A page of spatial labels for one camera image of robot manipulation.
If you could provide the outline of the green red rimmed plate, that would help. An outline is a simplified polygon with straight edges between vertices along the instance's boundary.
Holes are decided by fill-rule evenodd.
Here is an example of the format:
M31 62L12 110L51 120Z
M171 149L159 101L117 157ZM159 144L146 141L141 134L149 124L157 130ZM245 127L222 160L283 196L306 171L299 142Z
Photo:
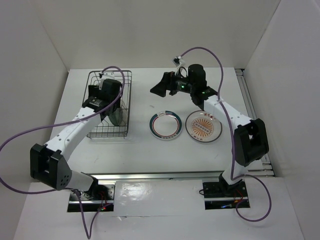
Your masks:
M173 111L165 110L154 114L149 120L149 129L154 137L169 141L182 132L181 118Z

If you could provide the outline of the clear glass plate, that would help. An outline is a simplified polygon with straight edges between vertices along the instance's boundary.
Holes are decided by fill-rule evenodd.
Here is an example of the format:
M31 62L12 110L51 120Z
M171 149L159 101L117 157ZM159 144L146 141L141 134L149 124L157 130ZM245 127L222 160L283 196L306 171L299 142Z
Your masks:
M121 111L120 111L120 126L121 127L124 127L127 123L128 123L128 108L126 106L126 103L121 100Z

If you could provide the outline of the blue patterned plate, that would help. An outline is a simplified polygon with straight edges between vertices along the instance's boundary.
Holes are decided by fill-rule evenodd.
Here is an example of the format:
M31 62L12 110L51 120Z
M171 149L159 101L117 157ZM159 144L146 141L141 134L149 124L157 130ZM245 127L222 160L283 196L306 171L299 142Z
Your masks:
M110 122L116 127L120 127L120 115L121 115L121 100L119 102L119 107L117 107L116 110L108 116Z

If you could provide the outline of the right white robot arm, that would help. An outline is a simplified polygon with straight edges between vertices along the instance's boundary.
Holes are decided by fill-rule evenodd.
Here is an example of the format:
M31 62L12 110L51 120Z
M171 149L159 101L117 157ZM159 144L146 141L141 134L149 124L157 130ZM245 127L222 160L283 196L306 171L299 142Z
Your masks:
M215 186L217 193L230 196L246 176L248 166L269 152L265 123L240 113L224 102L220 93L208 86L202 65L190 65L186 76L181 74L180 66L176 71L165 72L150 92L162 98L167 94L187 93L197 107L229 128L232 160L218 178Z

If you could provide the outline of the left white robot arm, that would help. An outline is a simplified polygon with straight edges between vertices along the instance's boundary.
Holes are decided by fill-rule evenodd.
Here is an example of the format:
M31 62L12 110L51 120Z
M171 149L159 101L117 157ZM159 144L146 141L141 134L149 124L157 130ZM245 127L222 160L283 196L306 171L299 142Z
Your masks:
M100 197L108 188L92 175L71 170L68 160L87 134L120 108L124 89L113 71L104 70L99 77L99 84L88 86L88 99L72 123L45 144L36 143L30 150L30 176L33 179L57 191L78 190L88 200Z

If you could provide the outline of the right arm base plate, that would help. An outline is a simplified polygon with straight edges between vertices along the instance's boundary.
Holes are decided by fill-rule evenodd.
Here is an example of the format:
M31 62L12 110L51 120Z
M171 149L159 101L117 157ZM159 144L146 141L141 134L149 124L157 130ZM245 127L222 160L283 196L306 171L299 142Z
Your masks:
M204 197L204 206L206 210L222 210L250 208L247 186L242 181L234 189L223 191L219 182L203 182L202 189L198 191Z

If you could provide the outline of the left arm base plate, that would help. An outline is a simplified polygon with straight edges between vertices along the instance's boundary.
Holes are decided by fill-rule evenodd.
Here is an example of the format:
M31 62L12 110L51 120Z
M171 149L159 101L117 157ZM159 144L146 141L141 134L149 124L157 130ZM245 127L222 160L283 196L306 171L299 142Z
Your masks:
M107 191L102 193L101 191L97 196L92 197L84 192L80 193L80 200L82 202L83 211L96 212L102 207L101 212L113 212L114 211L114 197L115 197L115 183L108 182L105 184ZM67 212L68 213L79 213L81 211L79 199L74 192L69 195Z

